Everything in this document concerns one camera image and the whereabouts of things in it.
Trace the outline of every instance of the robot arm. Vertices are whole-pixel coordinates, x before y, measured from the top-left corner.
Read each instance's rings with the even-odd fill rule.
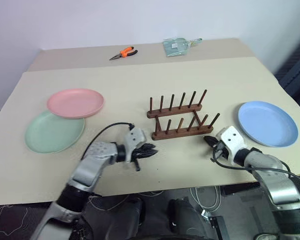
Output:
[[[216,138],[206,136],[204,139],[213,147],[214,161],[223,156],[232,165],[238,164],[252,173],[267,195],[284,239],[298,239],[293,237],[300,235],[300,192],[288,174],[271,170],[282,170],[282,162],[256,148],[247,149],[243,137],[233,126],[223,128]]]
[[[53,202],[34,231],[31,240],[69,239],[73,224],[82,215],[89,196],[108,165],[134,162],[157,153],[140,128],[134,127],[124,137],[124,144],[93,142],[69,178],[57,201]]]

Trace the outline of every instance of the pink plate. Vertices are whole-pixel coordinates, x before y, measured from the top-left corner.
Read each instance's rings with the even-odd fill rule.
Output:
[[[81,119],[97,113],[104,105],[104,97],[97,91],[74,88],[53,94],[47,107],[51,113],[66,119]]]

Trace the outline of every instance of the table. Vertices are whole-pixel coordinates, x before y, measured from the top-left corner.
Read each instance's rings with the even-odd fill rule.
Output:
[[[188,103],[192,92],[197,91],[195,103],[205,89],[208,92],[202,102],[202,110],[198,112],[199,117],[202,119],[209,114],[209,123],[216,113],[221,113],[211,135],[223,127],[234,125],[249,147],[276,156],[300,175],[300,107],[239,40],[203,41],[190,49],[187,56],[171,58],[164,57],[161,44],[135,45],[140,50],[135,59],[127,57],[109,63],[108,59],[124,47],[44,51],[22,75],[0,112],[1,205],[54,201],[89,141],[105,126],[119,121],[132,122],[142,128],[148,142],[155,144],[159,152],[151,158],[141,159],[139,172],[135,171],[133,164],[108,166],[96,187],[96,192],[101,195],[253,181],[248,172],[223,169],[212,163],[212,151],[203,141],[203,135],[152,141],[150,135],[155,129],[155,121],[146,116],[150,97],[153,97],[153,107],[158,108],[161,95],[165,96],[164,106],[168,106],[171,94],[175,94],[177,105],[183,92],[186,92],[184,102]],[[95,53],[95,61],[92,61],[91,53]],[[85,62],[91,64],[84,68]],[[105,98],[103,109],[86,119],[83,135],[70,148],[55,154],[31,152],[24,143],[28,124],[47,110],[46,102],[52,94],[71,88],[100,92]],[[262,146],[245,135],[239,127],[237,113],[239,107],[249,101],[269,102],[290,114],[299,130],[296,143],[286,148],[272,148]],[[186,126],[192,115],[184,114],[182,117]],[[163,128],[168,119],[172,119],[171,128],[176,128],[180,116],[162,117]],[[127,131],[126,126],[113,127],[99,140],[122,143]]]

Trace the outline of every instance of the pliers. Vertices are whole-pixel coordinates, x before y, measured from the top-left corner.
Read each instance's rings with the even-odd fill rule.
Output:
[[[127,47],[125,50],[121,51],[119,54],[113,56],[109,60],[114,60],[114,59],[119,59],[119,58],[125,58],[125,57],[128,57],[128,56],[135,55],[138,52],[138,50],[134,50],[133,52],[130,52],[133,49],[134,49],[133,46]]]

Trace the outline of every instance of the plate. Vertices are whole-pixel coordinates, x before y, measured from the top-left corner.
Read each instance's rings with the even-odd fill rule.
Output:
[[[51,113],[67,119],[82,119],[96,114],[104,105],[104,97],[97,91],[74,88],[53,94],[47,108]]]
[[[245,133],[265,146],[283,148],[292,145],[298,138],[298,128],[291,116],[268,102],[243,104],[238,118]]]
[[[85,119],[66,119],[45,111],[37,116],[25,132],[25,144],[40,154],[61,152],[73,145],[85,128]]]

